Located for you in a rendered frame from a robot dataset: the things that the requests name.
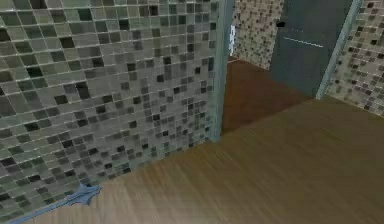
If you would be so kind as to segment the white wall switch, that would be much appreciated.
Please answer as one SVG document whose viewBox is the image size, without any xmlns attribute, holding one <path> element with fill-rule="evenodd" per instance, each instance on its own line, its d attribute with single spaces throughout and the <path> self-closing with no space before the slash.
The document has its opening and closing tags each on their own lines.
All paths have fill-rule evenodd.
<svg viewBox="0 0 384 224">
<path fill-rule="evenodd" d="M 229 38 L 229 55 L 233 56 L 235 45 L 236 28 L 234 25 L 230 26 L 230 38 Z"/>
</svg>

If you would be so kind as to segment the dark grey room door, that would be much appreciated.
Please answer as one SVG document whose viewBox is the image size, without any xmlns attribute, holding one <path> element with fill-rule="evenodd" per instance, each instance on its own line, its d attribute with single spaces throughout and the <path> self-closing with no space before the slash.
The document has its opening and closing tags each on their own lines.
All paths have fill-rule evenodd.
<svg viewBox="0 0 384 224">
<path fill-rule="evenodd" d="M 275 81 L 316 95 L 352 1 L 284 0 L 270 66 Z"/>
</svg>

